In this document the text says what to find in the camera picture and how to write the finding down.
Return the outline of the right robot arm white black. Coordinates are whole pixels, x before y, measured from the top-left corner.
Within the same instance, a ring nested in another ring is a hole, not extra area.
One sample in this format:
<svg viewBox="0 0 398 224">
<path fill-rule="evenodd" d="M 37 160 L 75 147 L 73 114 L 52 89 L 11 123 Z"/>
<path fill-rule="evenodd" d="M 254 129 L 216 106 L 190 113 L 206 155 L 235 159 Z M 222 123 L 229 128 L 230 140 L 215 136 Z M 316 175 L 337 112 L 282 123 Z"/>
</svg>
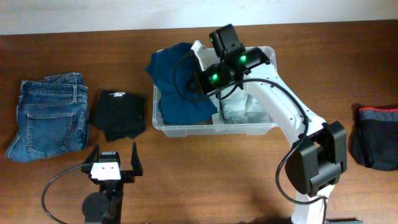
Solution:
<svg viewBox="0 0 398 224">
<path fill-rule="evenodd" d="M 277 123 L 290 151 L 276 176 L 285 170 L 296 197 L 281 194 L 295 204 L 292 223 L 326 223 L 328 198 L 347 170 L 346 130 L 307 107 L 284 83 L 262 47 L 245 47 L 233 25 L 209 34 L 212 49 L 195 41 L 190 55 L 200 66 L 193 75 L 200 98 L 236 86 L 252 96 Z"/>
</svg>

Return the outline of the light blue jeans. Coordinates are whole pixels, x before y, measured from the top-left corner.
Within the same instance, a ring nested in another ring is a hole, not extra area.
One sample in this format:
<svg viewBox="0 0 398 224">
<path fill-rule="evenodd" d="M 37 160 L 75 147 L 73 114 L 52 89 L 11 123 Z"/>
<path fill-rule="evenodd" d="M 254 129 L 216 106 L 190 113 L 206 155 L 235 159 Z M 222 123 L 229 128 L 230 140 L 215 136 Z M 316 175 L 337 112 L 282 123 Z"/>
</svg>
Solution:
<svg viewBox="0 0 398 224">
<path fill-rule="evenodd" d="M 229 97 L 219 100 L 211 96 L 210 100 L 218 112 L 212 115 L 213 124 L 250 124 L 268 123 L 269 115 L 259 102 L 240 88 Z"/>
</svg>

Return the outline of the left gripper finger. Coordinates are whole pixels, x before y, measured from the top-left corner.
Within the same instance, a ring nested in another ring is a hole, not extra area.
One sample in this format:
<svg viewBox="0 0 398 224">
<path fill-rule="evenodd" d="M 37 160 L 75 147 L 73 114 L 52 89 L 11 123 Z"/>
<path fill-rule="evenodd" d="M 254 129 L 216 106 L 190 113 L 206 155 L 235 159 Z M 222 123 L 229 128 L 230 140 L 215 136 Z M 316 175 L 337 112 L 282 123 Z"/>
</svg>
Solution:
<svg viewBox="0 0 398 224">
<path fill-rule="evenodd" d="M 100 154 L 100 147 L 98 144 L 96 144 L 93 150 L 88 155 L 88 157 L 85 159 L 84 164 L 92 164 L 97 162 L 99 154 Z"/>
<path fill-rule="evenodd" d="M 143 176 L 143 168 L 138 156 L 137 145 L 135 142 L 132 146 L 131 166 L 134 176 Z"/>
</svg>

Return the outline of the teal blue shirt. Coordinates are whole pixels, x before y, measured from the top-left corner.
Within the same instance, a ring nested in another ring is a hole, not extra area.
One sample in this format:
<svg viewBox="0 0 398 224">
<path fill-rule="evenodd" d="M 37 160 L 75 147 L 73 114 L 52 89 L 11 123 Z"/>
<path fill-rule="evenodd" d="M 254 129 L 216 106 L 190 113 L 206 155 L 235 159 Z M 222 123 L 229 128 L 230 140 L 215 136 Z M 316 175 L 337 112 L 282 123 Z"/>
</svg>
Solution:
<svg viewBox="0 0 398 224">
<path fill-rule="evenodd" d="M 198 65 L 192 58 L 183 58 L 192 47 L 181 42 L 153 53 L 146 72 L 160 91 L 158 107 L 164 124 L 193 125 L 202 123 L 218 112 L 210 99 L 198 98 L 191 77 Z"/>
</svg>

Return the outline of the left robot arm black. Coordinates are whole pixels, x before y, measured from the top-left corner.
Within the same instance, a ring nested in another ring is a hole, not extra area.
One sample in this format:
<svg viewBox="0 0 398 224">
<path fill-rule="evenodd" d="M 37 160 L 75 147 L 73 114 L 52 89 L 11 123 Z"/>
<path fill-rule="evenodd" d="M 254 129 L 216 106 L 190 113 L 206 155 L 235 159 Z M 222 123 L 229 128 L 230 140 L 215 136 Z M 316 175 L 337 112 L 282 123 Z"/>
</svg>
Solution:
<svg viewBox="0 0 398 224">
<path fill-rule="evenodd" d="M 133 144 L 130 170 L 121 170 L 118 152 L 100 152 L 96 145 L 85 159 L 81 171 L 88 174 L 99 191 L 89 194 L 82 204 L 85 223 L 121 223 L 124 184 L 132 184 L 137 176 L 143 175 L 143 168 Z"/>
</svg>

